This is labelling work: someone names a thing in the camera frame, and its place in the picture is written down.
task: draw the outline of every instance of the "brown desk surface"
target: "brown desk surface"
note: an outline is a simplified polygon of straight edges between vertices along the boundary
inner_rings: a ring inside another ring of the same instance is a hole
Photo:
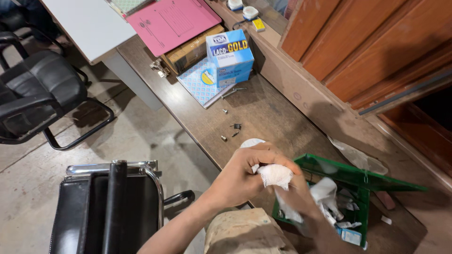
[[[160,78],[156,70],[151,70],[149,65],[156,58],[138,36],[117,50],[219,169],[250,138],[271,141],[288,157],[307,152],[344,162],[325,135],[259,74],[236,86],[247,90],[220,99],[206,110],[174,76]],[[237,122],[242,123],[242,129],[231,137],[235,131],[229,126]],[[263,191],[250,202],[271,214],[274,200],[274,194]],[[367,252],[412,253],[425,236],[425,227],[398,202],[395,210],[385,211],[393,219],[393,225],[389,226],[380,220],[385,209],[373,193],[371,201]],[[299,252],[312,248],[307,238],[286,231],[285,235]]]
[[[342,162],[325,135],[259,74],[236,86],[246,90],[204,109],[174,76],[160,78],[151,70],[155,57],[139,37],[123,43],[118,51],[219,169],[250,138],[271,141],[289,158],[308,152]],[[231,137],[235,130],[229,126],[237,122],[242,129]],[[271,213],[274,196],[262,192],[251,203]]]

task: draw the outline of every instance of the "cable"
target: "cable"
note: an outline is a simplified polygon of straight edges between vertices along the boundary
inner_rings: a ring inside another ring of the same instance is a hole
[[[234,25],[232,25],[232,30],[235,30],[234,26],[240,25],[240,24],[242,24],[243,22],[246,22],[246,21],[247,21],[247,20],[244,19],[244,20],[242,20],[242,21],[239,21],[239,22],[235,23]]]

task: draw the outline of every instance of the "grey floor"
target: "grey floor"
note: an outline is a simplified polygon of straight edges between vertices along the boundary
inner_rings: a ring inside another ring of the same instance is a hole
[[[26,44],[29,52],[37,50],[33,40]],[[10,64],[20,60],[12,48],[5,56]],[[0,145],[0,253],[48,252],[58,186],[68,165],[158,160],[165,197],[188,189],[199,197],[219,174],[165,108],[152,111],[102,63],[90,66],[76,49],[67,59],[93,82],[89,96],[117,118],[70,151],[52,149],[42,134],[21,145]],[[82,105],[51,130],[65,145],[105,118],[104,111]],[[167,209],[165,221],[175,214]],[[204,236],[201,231],[186,253],[202,253]]]

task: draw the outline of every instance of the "cardboard box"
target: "cardboard box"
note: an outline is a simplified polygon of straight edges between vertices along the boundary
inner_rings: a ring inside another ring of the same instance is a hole
[[[217,87],[248,80],[254,57],[242,29],[206,37],[210,75]]]
[[[161,55],[161,58],[177,75],[206,57],[206,36],[224,32],[221,25],[216,25],[199,34],[179,47]]]

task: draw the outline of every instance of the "white desk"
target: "white desk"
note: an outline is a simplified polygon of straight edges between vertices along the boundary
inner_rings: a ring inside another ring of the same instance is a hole
[[[105,0],[41,0],[91,64],[135,34]]]
[[[103,61],[151,109],[160,101],[116,52],[137,33],[105,0],[40,0],[92,65]]]

